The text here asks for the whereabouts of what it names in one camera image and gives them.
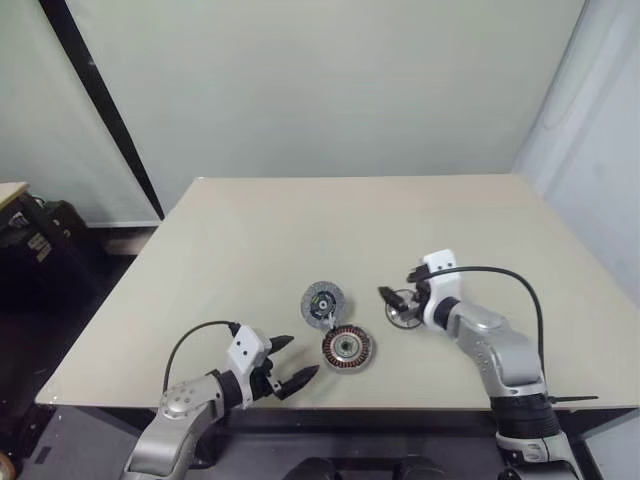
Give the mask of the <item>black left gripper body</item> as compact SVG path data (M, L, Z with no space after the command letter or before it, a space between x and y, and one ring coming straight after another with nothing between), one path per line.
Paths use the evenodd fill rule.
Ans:
M272 374L273 362L266 358L261 366L253 369L250 375L250 387L253 400L269 396L279 397L280 382Z

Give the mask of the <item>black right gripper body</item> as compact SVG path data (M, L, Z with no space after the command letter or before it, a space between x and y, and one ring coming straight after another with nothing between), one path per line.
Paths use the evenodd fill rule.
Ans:
M427 280L418 281L415 284L415 290L413 291L410 299L407 301L407 304L411 301L421 302L424 306L424 310L427 306L431 297L431 286ZM424 321L424 310L423 310L423 320L422 321L410 321L410 322L423 322Z

